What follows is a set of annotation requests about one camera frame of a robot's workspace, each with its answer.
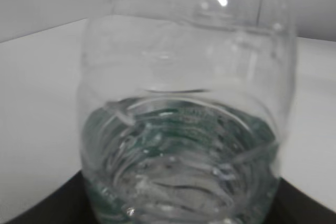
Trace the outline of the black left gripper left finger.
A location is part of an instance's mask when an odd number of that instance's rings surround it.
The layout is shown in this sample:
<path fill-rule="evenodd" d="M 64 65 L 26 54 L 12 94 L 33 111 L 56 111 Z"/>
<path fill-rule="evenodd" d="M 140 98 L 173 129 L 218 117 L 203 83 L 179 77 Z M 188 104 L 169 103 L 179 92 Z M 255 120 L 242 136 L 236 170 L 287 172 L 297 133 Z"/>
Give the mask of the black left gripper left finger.
<path fill-rule="evenodd" d="M 81 172 L 9 224 L 97 224 Z"/>

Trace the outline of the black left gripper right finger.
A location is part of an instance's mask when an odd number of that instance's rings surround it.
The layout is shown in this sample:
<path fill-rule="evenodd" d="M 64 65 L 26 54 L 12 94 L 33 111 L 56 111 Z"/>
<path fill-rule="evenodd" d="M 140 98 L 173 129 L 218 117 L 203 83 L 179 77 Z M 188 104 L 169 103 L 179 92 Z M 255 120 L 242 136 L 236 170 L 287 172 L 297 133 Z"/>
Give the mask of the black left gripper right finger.
<path fill-rule="evenodd" d="M 269 223 L 335 223 L 335 212 L 281 179 L 269 212 Z"/>

